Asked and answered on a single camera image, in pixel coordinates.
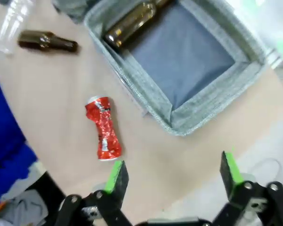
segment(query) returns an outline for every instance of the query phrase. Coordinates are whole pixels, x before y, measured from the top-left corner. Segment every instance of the screw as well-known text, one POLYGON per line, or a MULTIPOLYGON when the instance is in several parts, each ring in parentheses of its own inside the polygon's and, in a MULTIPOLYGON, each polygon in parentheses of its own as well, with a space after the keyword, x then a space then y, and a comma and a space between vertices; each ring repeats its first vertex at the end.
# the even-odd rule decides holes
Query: screw
POLYGON ((98 208, 96 206, 92 206, 90 208, 90 215, 96 217, 98 215, 98 208))
POLYGON ((97 197, 98 199, 100 199, 102 196, 103 196, 102 192, 97 192, 97 193, 96 193, 96 197, 97 197))
POLYGON ((77 201, 77 197, 76 197, 76 196, 72 196, 71 202, 72 202, 72 203, 75 203, 76 201, 77 201))
POLYGON ((274 191, 278 191, 278 186, 275 184, 271 184, 270 188, 273 189, 274 191))
POLYGON ((246 189, 251 189, 251 188, 252 188, 252 186, 251 186, 251 184, 250 184, 249 182, 246 182, 246 183, 244 184, 244 187, 245 187, 246 189))

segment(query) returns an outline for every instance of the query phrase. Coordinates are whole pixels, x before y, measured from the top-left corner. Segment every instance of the floor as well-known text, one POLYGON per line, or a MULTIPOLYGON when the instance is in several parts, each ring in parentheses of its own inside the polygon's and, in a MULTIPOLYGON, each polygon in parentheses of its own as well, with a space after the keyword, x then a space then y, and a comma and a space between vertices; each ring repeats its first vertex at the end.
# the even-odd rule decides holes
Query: floor
MULTIPOLYGON (((283 63, 276 69, 283 82, 283 63)), ((258 140, 240 159, 239 169, 244 178, 266 185, 272 181, 283 184, 283 119, 274 125, 267 135, 258 140)), ((199 190, 191 192, 178 200, 170 208, 158 214, 160 218, 199 217, 213 220, 227 202, 224 185, 220 175, 204 184, 199 190)), ((255 214, 247 213, 239 226, 261 225, 255 214)))

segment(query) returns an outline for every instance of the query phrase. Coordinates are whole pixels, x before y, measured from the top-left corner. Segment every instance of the white surface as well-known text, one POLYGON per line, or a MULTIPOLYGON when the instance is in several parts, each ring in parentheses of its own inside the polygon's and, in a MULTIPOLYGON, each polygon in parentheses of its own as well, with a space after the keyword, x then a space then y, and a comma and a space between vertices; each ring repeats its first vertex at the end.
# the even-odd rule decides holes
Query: white surface
MULTIPOLYGON (((283 82, 283 69, 277 70, 277 73, 283 82)), ((237 160, 237 164, 242 173, 254 175, 257 182, 263 186, 272 181, 283 183, 283 119, 272 126, 266 136, 259 139, 243 154, 237 160)), ((221 176, 218 174, 197 191, 193 191, 175 202, 158 216, 162 218, 198 216, 213 220, 226 202, 225 188, 221 176)), ((244 222, 241 225, 247 225, 254 219, 249 214, 244 217, 250 220, 243 219, 244 222)))
POLYGON ((264 48, 272 68, 283 61, 283 0, 225 0, 264 48))

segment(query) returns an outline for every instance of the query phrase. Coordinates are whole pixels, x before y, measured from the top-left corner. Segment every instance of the crushed soda can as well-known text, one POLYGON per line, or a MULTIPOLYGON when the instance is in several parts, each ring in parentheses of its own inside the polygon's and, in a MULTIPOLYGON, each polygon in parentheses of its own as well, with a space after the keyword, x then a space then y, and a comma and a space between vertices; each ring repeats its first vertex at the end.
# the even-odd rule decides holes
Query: crushed soda can
POLYGON ((91 97, 85 106, 86 116, 95 122, 99 134, 98 158, 101 161, 117 159, 122 154, 122 147, 117 139, 108 97, 91 97))

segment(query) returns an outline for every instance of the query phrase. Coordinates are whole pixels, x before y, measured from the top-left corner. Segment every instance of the blue cloth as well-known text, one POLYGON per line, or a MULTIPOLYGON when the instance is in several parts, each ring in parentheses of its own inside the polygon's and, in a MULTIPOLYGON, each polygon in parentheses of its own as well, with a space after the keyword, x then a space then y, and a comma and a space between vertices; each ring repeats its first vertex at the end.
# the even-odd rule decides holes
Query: blue cloth
POLYGON ((36 160, 0 88, 0 197, 17 179, 27 178, 36 160))

